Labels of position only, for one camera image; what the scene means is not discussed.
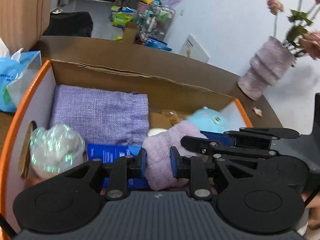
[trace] tiled floor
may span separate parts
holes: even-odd
[[[92,37],[113,40],[115,36],[122,36],[123,31],[118,27],[113,27],[109,20],[111,6],[111,2],[72,0],[62,9],[64,12],[89,12],[93,21]]]

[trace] black bag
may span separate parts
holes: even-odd
[[[91,37],[93,22],[89,12],[51,13],[45,36]]]

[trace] gray ribbed plate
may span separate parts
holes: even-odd
[[[61,235],[22,231],[16,240],[302,240],[294,231],[256,236],[226,224],[207,202],[185,192],[134,191],[121,201],[108,202],[88,225]]]

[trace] iridescent plastic bag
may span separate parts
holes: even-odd
[[[81,164],[84,147],[81,135],[67,125],[37,128],[30,136],[32,168],[39,177],[51,178]]]

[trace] blue plush toy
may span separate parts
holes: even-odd
[[[187,117],[200,131],[223,133],[227,120],[217,111],[204,106]]]

